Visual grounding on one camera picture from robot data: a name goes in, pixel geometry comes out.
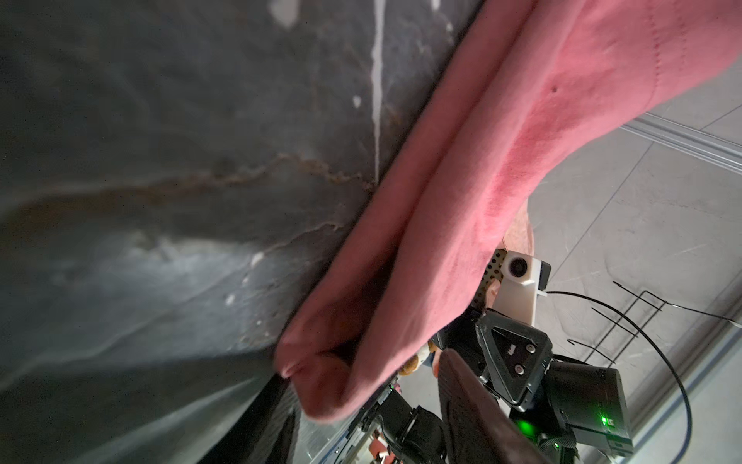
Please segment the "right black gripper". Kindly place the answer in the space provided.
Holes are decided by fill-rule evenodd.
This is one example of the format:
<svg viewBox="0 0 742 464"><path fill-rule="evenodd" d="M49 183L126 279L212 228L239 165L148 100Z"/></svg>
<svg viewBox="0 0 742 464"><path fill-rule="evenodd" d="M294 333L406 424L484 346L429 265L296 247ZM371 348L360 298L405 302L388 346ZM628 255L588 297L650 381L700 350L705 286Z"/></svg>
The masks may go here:
<svg viewBox="0 0 742 464"><path fill-rule="evenodd" d="M457 352L490 394L520 412L531 409L553 357L545 333L491 309L469 307L432 341Z"/></svg>

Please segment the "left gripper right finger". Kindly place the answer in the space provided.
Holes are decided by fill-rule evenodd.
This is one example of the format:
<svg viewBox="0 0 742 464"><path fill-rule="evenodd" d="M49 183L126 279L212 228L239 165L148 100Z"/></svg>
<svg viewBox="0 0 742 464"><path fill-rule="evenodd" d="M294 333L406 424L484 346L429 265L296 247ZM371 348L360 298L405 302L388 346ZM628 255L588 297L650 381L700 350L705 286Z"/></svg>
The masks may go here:
<svg viewBox="0 0 742 464"><path fill-rule="evenodd" d="M438 383L450 463L546 461L452 349L442 351Z"/></svg>

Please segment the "small brown plush toy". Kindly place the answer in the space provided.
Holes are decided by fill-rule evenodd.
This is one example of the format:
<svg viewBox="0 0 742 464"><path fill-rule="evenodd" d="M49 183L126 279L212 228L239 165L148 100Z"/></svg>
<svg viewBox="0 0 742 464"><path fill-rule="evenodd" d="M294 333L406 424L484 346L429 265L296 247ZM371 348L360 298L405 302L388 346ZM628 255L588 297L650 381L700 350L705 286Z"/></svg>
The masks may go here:
<svg viewBox="0 0 742 464"><path fill-rule="evenodd" d="M401 376L409 376L421 367L432 367L438 346L434 342L429 341L424 344L410 359L407 359L403 363L402 367L398 369L398 374Z"/></svg>

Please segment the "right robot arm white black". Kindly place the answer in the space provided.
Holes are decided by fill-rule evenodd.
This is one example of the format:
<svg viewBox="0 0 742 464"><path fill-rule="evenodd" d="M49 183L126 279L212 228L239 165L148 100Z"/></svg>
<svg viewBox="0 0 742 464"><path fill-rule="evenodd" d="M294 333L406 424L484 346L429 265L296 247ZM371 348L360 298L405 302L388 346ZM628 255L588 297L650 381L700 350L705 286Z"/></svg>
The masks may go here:
<svg viewBox="0 0 742 464"><path fill-rule="evenodd" d="M461 355L485 391L509 404L519 430L556 462L576 456L579 445L632 454L617 370L556 355L545 333L492 309L468 309L433 342ZM442 463L448 457L442 419L411 406L394 382L361 408L345 444L355 445L361 434L373 431L402 462Z"/></svg>

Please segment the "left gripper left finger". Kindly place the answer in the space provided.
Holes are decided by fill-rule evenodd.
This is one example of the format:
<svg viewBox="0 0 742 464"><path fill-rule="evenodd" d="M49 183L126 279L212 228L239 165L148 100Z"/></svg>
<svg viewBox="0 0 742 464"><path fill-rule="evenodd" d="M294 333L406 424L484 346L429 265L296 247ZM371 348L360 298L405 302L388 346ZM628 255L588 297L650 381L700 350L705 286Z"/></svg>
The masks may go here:
<svg viewBox="0 0 742 464"><path fill-rule="evenodd" d="M199 463L292 463L301 405L291 383L274 375Z"/></svg>

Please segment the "light salmon t-shirt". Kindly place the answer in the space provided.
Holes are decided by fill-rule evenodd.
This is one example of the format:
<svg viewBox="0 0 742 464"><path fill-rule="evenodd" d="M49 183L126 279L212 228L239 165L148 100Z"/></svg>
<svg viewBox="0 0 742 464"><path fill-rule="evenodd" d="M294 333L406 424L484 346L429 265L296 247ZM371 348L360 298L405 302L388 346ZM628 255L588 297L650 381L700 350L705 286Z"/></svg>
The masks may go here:
<svg viewBox="0 0 742 464"><path fill-rule="evenodd" d="M533 227L531 226L531 220L529 219L527 200L516 213L497 249L505 249L506 251L516 251L526 255L534 255ZM493 280L488 285L485 293L486 307L492 307L499 290L499 280Z"/></svg>

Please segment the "dark pink t-shirt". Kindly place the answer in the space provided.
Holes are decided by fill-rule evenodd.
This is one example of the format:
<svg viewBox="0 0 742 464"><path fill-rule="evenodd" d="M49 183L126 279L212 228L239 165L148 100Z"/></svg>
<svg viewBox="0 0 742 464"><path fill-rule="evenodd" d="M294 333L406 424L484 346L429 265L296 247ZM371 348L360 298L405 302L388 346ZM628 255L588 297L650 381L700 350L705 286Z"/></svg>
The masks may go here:
<svg viewBox="0 0 742 464"><path fill-rule="evenodd" d="M488 1L274 355L307 416L361 407L468 305L539 182L721 73L737 1Z"/></svg>

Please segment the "green plastic basket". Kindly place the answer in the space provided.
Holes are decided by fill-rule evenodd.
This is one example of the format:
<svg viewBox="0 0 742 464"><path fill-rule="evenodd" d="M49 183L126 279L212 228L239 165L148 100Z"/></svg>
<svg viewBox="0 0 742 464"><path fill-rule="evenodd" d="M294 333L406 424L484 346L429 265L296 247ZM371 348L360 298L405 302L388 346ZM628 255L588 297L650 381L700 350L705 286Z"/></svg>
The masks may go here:
<svg viewBox="0 0 742 464"><path fill-rule="evenodd" d="M475 309L483 310L492 307L504 278L502 265L506 255L506 249L496 249L493 253L471 300L471 306Z"/></svg>

